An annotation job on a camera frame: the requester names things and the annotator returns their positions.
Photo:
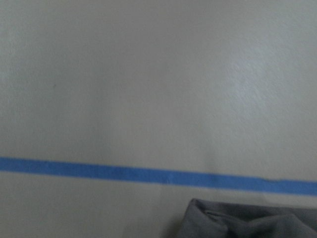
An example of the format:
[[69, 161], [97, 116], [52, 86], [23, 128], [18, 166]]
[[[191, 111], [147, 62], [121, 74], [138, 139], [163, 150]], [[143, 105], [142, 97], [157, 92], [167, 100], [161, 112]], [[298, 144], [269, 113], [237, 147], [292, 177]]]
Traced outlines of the dark brown t-shirt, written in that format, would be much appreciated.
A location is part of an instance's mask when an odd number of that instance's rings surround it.
[[192, 199], [178, 238], [315, 238], [316, 209]]

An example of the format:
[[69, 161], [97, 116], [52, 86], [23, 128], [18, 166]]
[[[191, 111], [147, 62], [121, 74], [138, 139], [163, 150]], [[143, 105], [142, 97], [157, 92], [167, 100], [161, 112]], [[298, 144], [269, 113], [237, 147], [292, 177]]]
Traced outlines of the brown paper table cover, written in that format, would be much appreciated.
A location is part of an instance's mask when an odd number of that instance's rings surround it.
[[3, 0], [3, 238], [172, 238], [193, 198], [316, 208], [314, 0]]

